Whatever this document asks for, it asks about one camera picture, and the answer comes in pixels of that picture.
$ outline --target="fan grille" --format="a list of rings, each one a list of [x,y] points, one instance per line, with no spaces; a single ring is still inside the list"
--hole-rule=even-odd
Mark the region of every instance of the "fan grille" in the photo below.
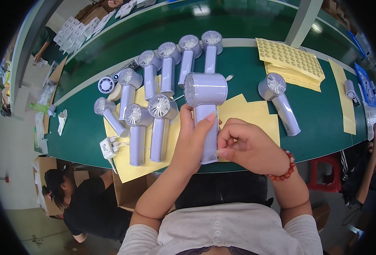
[[[198,45],[199,39],[194,35],[184,35],[179,40],[179,46],[185,50],[189,50],[191,48],[194,48],[196,45]]]
[[[138,64],[142,67],[147,66],[154,59],[155,53],[152,50],[147,50],[140,54]]]
[[[269,73],[266,82],[269,89],[275,94],[283,94],[286,91],[287,84],[279,74]]]
[[[162,118],[170,111],[170,99],[166,95],[157,94],[148,102],[148,111],[154,118]]]
[[[103,113],[105,106],[106,106],[106,99],[98,98],[96,102],[94,102],[94,113],[101,115]]]
[[[141,120],[141,108],[136,104],[131,104],[124,112],[125,122],[129,126],[138,125]]]
[[[209,45],[215,45],[222,40],[222,35],[214,30],[202,34],[202,41]]]
[[[157,54],[162,58],[167,58],[176,50],[176,45],[173,42],[165,42],[158,47]]]
[[[121,85],[127,85],[129,83],[129,81],[131,80],[131,77],[133,77],[133,69],[131,68],[126,68],[124,70],[122,70],[120,73],[119,73],[119,83]]]

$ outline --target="woman's left hand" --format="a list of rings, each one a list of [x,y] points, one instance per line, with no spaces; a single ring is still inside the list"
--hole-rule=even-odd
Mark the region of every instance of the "woman's left hand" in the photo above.
[[[215,123],[215,114],[211,113],[195,126],[192,107],[185,104],[180,109],[180,120],[181,128],[170,166],[191,176],[201,166],[203,144],[208,131]]]

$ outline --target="handheld fan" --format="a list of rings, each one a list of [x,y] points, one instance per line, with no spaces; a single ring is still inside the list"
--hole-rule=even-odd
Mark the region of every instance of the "handheld fan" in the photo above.
[[[162,61],[155,52],[147,50],[140,54],[138,64],[144,68],[144,92],[145,100],[150,100],[151,97],[158,94],[157,72],[162,67]]]
[[[297,135],[301,132],[296,117],[284,92],[287,84],[281,75],[276,73],[267,74],[266,78],[259,83],[259,94],[266,101],[272,101],[281,121],[284,124],[288,136]]]
[[[222,53],[222,35],[209,30],[202,34],[202,45],[205,51],[205,73],[213,74],[216,66],[216,55]]]
[[[175,66],[181,61],[181,53],[176,49],[175,43],[165,42],[158,47],[157,54],[163,61],[160,93],[173,96],[175,90]]]
[[[126,68],[119,73],[119,83],[123,86],[119,120],[125,120],[124,111],[130,104],[134,103],[134,95],[136,90],[143,84],[143,76],[137,74],[131,68]]]
[[[145,128],[152,123],[148,109],[131,104],[124,113],[125,122],[130,126],[130,165],[144,164]]]
[[[130,130],[128,127],[119,121],[119,118],[116,116],[116,104],[113,101],[98,98],[94,103],[94,113],[102,115],[118,136],[126,137],[129,134]]]
[[[178,85],[183,89],[185,76],[194,69],[195,59],[202,54],[199,39],[194,35],[184,35],[178,43],[182,51],[181,70]]]
[[[152,124],[150,160],[161,162],[165,158],[168,126],[176,117],[178,105],[164,94],[157,94],[148,101],[148,111],[154,117]]]
[[[225,102],[227,97],[227,82],[221,74],[189,73],[185,77],[185,101],[194,109],[195,126],[211,113],[216,113],[216,120],[205,138],[201,164],[216,162],[216,137],[219,132],[217,105]]]

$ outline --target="plastic stool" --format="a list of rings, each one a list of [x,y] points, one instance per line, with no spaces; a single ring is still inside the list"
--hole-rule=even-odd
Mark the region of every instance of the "plastic stool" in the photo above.
[[[341,165],[339,152],[310,160],[310,162],[311,162],[311,180],[310,180],[310,183],[307,184],[308,189],[315,190],[315,191],[324,191],[324,192],[339,192],[341,190],[342,165]],[[317,163],[318,162],[328,163],[332,166],[331,175],[326,176],[324,178],[324,183],[326,184],[317,183]]]

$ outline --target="packaging box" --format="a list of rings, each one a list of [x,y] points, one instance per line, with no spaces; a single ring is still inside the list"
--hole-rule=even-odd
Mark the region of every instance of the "packaging box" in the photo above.
[[[87,170],[73,171],[73,167],[70,162],[57,160],[54,157],[37,157],[32,163],[36,194],[38,196],[38,194],[41,193],[41,197],[43,197],[43,200],[45,202],[46,210],[44,210],[42,206],[40,207],[47,216],[63,214],[63,209],[57,207],[56,204],[47,196],[42,196],[42,186],[46,186],[45,173],[49,169],[62,169],[65,164],[69,165],[68,174],[73,176],[76,186],[79,186],[84,180],[89,179],[89,173]]]

